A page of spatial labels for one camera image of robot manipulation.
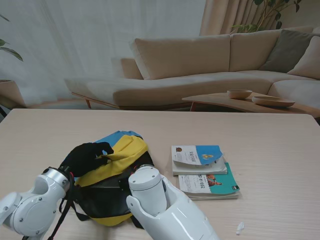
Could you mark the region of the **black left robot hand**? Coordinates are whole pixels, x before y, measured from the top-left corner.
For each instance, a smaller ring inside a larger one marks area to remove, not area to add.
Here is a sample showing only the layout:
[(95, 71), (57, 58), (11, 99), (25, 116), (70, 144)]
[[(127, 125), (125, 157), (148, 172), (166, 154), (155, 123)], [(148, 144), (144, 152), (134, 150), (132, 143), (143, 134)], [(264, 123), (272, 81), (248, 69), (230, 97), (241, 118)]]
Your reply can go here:
[(74, 177), (79, 178), (108, 163), (108, 158), (102, 156), (104, 152), (108, 155), (114, 153), (108, 142), (83, 143), (75, 147), (66, 156), (58, 169), (66, 173), (72, 173)]

